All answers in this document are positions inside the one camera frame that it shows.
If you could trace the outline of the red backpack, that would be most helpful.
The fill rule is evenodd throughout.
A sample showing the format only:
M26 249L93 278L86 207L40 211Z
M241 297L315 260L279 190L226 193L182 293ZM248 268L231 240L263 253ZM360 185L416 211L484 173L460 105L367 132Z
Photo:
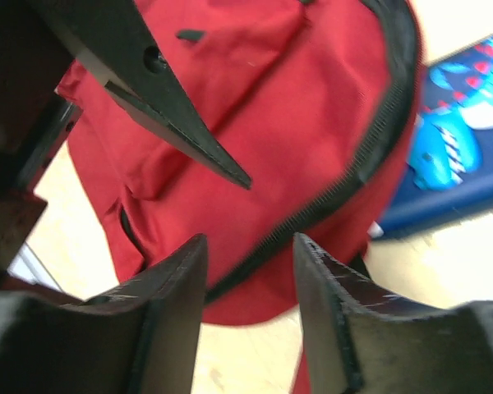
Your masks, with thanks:
M117 278L202 233L204 322L266 322L297 303L294 234L348 263L398 186L420 94L411 4L137 6L205 124L253 183L241 189L137 125L74 63L58 86L82 109L68 148Z

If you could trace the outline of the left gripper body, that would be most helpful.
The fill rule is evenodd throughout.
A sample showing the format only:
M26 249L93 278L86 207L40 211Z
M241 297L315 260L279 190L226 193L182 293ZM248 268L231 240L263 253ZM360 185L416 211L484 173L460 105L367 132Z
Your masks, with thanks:
M47 202L35 187L80 110L55 89L72 56L26 1L0 1L0 287Z

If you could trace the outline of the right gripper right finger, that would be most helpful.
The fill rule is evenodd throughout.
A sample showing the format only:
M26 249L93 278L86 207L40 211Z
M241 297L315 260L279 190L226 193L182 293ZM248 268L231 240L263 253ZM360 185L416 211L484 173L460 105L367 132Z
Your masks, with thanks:
M418 303L293 242L303 345L314 393L493 393L493 301Z

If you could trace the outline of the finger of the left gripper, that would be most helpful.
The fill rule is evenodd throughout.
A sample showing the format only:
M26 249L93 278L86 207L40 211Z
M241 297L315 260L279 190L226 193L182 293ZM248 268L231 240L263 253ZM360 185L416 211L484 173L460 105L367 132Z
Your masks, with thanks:
M250 176L210 133L133 1L38 1L65 48L146 130L244 189Z

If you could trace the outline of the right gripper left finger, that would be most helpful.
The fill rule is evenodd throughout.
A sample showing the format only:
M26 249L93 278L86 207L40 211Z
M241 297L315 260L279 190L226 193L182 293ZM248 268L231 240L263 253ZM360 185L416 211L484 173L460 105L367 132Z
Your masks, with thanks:
M0 272L0 393L188 393L207 240L79 302Z

